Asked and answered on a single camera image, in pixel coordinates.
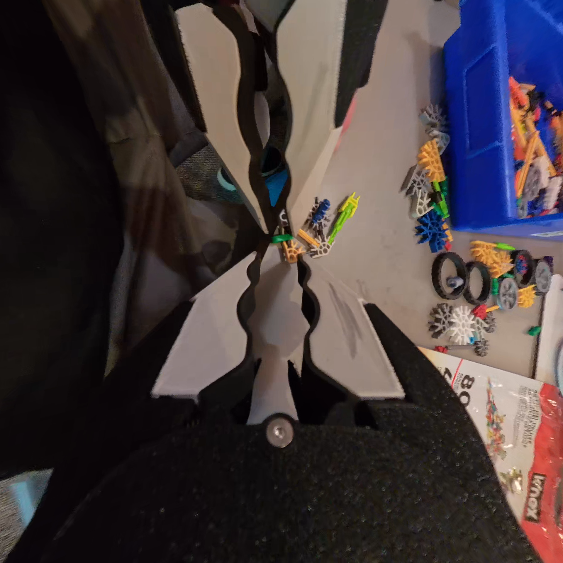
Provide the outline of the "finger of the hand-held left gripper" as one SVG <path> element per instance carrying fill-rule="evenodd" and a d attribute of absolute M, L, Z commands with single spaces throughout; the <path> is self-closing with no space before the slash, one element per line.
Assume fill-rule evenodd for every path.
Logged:
<path fill-rule="evenodd" d="M 245 205 L 265 234 L 271 204 L 262 175 L 269 137 L 264 96 L 258 93 L 263 55 L 241 9 L 190 4 L 175 11 L 204 134 Z"/>
<path fill-rule="evenodd" d="M 335 109 L 346 9 L 347 1 L 293 1 L 278 23 L 278 70 L 291 110 L 289 219 L 307 218 L 341 135 Z"/>

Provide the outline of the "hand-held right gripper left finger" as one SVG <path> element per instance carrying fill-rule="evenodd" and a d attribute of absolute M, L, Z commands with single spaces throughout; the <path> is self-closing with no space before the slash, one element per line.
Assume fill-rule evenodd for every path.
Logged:
<path fill-rule="evenodd" d="M 252 390 L 252 334 L 261 259 L 252 252 L 191 300 L 151 396 L 239 401 Z"/>

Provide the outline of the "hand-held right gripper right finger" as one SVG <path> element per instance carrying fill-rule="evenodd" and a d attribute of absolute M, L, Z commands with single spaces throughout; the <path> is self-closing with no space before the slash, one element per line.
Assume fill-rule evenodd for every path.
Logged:
<path fill-rule="evenodd" d="M 300 258 L 297 268 L 301 312 L 309 324 L 302 366 L 361 400 L 404 399 L 367 302 L 317 259 Z"/>

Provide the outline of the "lime and gray toy assembly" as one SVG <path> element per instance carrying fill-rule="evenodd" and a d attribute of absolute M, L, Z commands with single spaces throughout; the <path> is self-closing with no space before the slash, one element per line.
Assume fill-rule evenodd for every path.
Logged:
<path fill-rule="evenodd" d="M 272 244 L 279 248 L 283 260 L 295 264 L 302 255 L 321 258 L 329 254 L 337 235 L 345 223 L 356 213 L 360 196 L 353 192 L 336 210 L 328 199 L 315 198 L 305 223 L 299 230 L 291 230 L 288 215 L 282 209 L 278 217 L 278 227 L 274 236 L 290 234 L 294 239 L 288 243 Z"/>

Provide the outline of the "blue plastic bin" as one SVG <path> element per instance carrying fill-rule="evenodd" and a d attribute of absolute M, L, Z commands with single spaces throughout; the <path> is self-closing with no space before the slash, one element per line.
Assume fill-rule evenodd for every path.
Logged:
<path fill-rule="evenodd" d="M 459 1 L 459 14 L 444 45 L 453 228 L 560 242 L 562 213 L 519 215 L 509 78 L 562 109 L 562 1 Z"/>

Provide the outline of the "pile of toy construction pieces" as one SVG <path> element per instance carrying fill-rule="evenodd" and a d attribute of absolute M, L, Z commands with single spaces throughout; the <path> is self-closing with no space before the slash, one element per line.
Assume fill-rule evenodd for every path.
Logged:
<path fill-rule="evenodd" d="M 509 77 L 517 217 L 562 214 L 562 109 L 531 83 Z"/>

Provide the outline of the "person's gray trousers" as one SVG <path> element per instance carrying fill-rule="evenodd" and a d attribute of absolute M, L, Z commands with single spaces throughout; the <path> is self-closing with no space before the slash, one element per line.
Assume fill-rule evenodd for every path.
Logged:
<path fill-rule="evenodd" d="M 116 171 L 124 247 L 111 294 L 105 375 L 160 320 L 223 274 L 255 223 L 220 195 L 218 159 L 159 47 L 161 1 L 44 1 Z"/>

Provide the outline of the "white snowflake connector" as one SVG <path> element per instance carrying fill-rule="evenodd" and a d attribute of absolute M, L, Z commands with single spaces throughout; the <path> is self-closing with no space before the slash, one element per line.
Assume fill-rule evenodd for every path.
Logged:
<path fill-rule="evenodd" d="M 451 325 L 447 330 L 448 339 L 457 346 L 473 343 L 476 331 L 475 316 L 469 306 L 456 306 L 452 310 Z"/>

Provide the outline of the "black rubber tire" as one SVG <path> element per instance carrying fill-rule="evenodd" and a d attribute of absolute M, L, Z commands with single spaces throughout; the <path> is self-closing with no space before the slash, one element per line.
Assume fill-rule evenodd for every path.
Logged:
<path fill-rule="evenodd" d="M 467 283 L 463 292 L 463 297 L 470 305 L 480 306 L 487 303 L 491 296 L 492 277 L 486 264 L 480 261 L 466 263 Z M 481 289 L 477 294 L 472 289 L 472 277 L 477 272 L 481 278 Z"/>
<path fill-rule="evenodd" d="M 447 286 L 442 282 L 442 267 L 446 262 L 451 262 L 456 271 L 455 277 L 460 278 L 461 281 L 454 288 Z M 436 294 L 441 299 L 455 300 L 460 298 L 468 285 L 468 271 L 466 263 L 461 256 L 454 252 L 442 252 L 436 256 L 433 261 L 431 269 L 431 280 L 433 283 Z"/>

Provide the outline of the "blue snowflake connector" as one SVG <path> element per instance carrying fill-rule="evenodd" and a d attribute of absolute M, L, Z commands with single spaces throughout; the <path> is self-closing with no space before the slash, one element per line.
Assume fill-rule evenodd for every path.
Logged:
<path fill-rule="evenodd" d="M 452 236 L 443 217 L 434 209 L 417 219 L 415 235 L 418 244 L 427 244 L 431 253 L 448 251 L 452 247 Z"/>

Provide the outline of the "pale gray fan connector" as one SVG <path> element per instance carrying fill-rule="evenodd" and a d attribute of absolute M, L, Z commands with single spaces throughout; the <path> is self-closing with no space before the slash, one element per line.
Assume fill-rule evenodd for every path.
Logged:
<path fill-rule="evenodd" d="M 433 210 L 433 200 L 428 192 L 420 192 L 411 196 L 410 215 L 413 219 L 418 219 Z"/>

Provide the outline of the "gray wheel hub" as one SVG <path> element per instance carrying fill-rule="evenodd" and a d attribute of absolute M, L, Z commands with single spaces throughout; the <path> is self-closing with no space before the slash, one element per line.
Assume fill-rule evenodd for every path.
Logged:
<path fill-rule="evenodd" d="M 519 287 L 514 278 L 504 277 L 498 285 L 496 301 L 498 307 L 503 311 L 510 311 L 518 306 Z"/>

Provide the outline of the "printed plastic toy bag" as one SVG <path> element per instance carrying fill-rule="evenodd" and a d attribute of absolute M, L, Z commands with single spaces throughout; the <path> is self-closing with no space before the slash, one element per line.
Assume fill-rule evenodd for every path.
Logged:
<path fill-rule="evenodd" d="M 562 396 L 556 386 L 419 348 L 476 426 L 543 562 L 562 562 Z"/>

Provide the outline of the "long lime green rod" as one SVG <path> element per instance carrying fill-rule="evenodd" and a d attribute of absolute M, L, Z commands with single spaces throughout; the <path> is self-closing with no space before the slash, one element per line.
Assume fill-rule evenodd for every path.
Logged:
<path fill-rule="evenodd" d="M 431 183 L 432 192 L 431 200 L 433 203 L 433 208 L 443 219 L 450 217 L 448 208 L 448 196 L 449 196 L 449 181 L 448 177 L 445 176 L 444 180 L 441 182 L 433 181 Z"/>

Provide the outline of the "black wheel with blue connector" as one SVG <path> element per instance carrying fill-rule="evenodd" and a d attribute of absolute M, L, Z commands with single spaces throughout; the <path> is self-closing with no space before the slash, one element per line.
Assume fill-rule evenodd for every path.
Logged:
<path fill-rule="evenodd" d="M 510 254 L 512 273 L 517 286 L 522 289 L 533 282 L 536 263 L 527 250 L 513 250 Z"/>

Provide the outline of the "white board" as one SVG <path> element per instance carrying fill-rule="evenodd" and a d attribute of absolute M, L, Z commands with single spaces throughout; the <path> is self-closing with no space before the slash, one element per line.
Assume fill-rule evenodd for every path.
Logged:
<path fill-rule="evenodd" d="M 562 275 L 555 274 L 542 304 L 534 378 L 562 387 Z"/>

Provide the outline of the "black wheel with gray hub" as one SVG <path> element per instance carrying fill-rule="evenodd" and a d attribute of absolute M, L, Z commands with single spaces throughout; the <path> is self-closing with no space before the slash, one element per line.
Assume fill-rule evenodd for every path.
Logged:
<path fill-rule="evenodd" d="M 549 261 L 543 258 L 534 260 L 533 285 L 537 294 L 547 294 L 552 282 L 552 267 Z"/>

